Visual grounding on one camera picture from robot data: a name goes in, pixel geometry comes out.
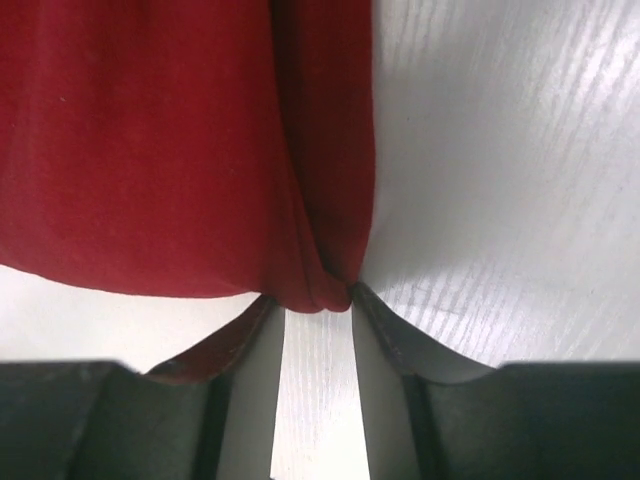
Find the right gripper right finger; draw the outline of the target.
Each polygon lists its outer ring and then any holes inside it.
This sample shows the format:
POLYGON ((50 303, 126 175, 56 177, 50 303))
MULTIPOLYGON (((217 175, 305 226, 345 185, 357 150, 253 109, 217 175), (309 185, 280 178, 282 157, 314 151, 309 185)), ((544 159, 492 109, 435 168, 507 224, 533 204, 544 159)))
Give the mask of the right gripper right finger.
POLYGON ((351 291, 374 479, 635 479, 635 362, 497 368, 439 343, 368 286, 351 291))

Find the red t shirt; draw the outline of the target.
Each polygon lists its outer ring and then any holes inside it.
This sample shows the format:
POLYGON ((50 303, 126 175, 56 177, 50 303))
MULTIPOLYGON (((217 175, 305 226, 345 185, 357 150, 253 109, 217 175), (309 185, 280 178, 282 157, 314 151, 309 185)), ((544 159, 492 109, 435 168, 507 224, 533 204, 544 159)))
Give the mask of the red t shirt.
POLYGON ((5 1, 1 261, 343 311, 375 184, 368 1, 5 1))

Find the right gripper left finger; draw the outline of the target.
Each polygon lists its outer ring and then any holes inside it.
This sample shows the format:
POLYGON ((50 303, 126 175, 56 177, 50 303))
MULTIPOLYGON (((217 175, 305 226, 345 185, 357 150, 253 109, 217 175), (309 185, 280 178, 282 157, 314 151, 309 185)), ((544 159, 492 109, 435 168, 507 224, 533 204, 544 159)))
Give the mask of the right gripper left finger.
POLYGON ((117 362, 1 367, 5 479, 266 479, 278 306, 266 296, 140 374, 117 362))

